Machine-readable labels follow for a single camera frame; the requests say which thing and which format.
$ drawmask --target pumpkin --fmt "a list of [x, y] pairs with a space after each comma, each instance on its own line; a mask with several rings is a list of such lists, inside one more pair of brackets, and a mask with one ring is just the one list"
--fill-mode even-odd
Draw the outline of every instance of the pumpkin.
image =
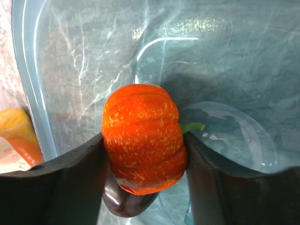
[[103, 109], [102, 136], [118, 184], [134, 195], [174, 185], [187, 167], [177, 106], [159, 86], [116, 90]]

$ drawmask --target transparent plastic surface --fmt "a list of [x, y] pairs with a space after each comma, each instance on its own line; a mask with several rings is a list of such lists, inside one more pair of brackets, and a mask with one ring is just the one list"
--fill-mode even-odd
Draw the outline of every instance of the transparent plastic surface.
[[[46, 160], [101, 131], [113, 91], [154, 83], [181, 121], [206, 123], [195, 134], [215, 151], [265, 173], [300, 165], [300, 2], [16, 2], [18, 67]], [[138, 217], [116, 218], [103, 206], [99, 221], [184, 225], [180, 184]]]

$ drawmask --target artificial pumpkin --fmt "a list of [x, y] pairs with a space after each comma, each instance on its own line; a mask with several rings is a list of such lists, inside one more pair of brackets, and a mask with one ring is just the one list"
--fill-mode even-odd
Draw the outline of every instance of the artificial pumpkin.
[[115, 91], [103, 109], [102, 135], [118, 184], [132, 194], [162, 191], [187, 167], [177, 106], [159, 86], [131, 84]]

